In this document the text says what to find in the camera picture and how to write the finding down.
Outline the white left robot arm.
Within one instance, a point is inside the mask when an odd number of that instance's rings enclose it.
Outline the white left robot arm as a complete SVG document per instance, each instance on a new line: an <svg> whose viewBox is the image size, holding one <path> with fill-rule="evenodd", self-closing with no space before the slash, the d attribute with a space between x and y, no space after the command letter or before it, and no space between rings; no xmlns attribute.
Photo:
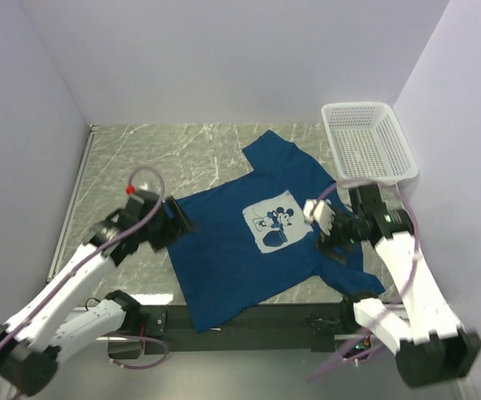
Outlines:
<svg viewBox="0 0 481 400"><path fill-rule="evenodd" d="M0 323L0 378L31 397L97 338L142 333L141 305L121 290L76 318L69 314L141 244L157 252L195 229L173 197L143 189L131 194L124 207L90 228L67 265L25 308Z"/></svg>

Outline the white plastic basket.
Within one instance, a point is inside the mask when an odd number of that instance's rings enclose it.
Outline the white plastic basket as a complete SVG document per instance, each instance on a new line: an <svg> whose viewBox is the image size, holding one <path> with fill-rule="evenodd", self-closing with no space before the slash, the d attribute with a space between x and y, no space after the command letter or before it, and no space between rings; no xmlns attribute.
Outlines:
<svg viewBox="0 0 481 400"><path fill-rule="evenodd" d="M338 175L388 185L418 176L418 165L393 109L384 102L336 102L321 115Z"/></svg>

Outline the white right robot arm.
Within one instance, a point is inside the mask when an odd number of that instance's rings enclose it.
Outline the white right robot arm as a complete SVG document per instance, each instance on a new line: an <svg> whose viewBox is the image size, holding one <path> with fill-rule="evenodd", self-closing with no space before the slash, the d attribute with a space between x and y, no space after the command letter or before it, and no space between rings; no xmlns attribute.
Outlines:
<svg viewBox="0 0 481 400"><path fill-rule="evenodd" d="M352 182L351 213L329 204L334 185L303 206L305 221L320 229L317 248L324 255L340 260L338 249L349 252L364 242L372 246L407 314L401 318L372 292L356 292L343 297L338 324L361 338L374 335L395 356L398 373L410 388L463 379L481 352L481 338L463 326L441 293L410 207L388 208L379 187L375 181Z"/></svg>

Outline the blue t shirt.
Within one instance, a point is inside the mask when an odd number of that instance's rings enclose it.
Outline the blue t shirt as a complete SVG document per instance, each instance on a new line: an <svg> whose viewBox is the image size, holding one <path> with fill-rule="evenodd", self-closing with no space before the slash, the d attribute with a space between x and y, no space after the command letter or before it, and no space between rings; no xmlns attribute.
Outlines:
<svg viewBox="0 0 481 400"><path fill-rule="evenodd" d="M243 154L251 173L178 202L198 229L168 254L195 330L216 328L312 276L340 293L383 292L364 271L360 246L346 263L315 247L319 230L304 221L303 205L333 179L313 157L272 131Z"/></svg>

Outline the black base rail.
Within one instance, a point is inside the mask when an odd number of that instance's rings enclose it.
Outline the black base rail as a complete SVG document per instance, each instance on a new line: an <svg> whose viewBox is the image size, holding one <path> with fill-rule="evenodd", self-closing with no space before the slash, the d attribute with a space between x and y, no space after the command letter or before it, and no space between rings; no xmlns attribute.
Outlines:
<svg viewBox="0 0 481 400"><path fill-rule="evenodd" d="M142 306L123 333L164 341L172 352L309 349L332 353L356 338L338 303L261 304L223 325L196 332L186 306Z"/></svg>

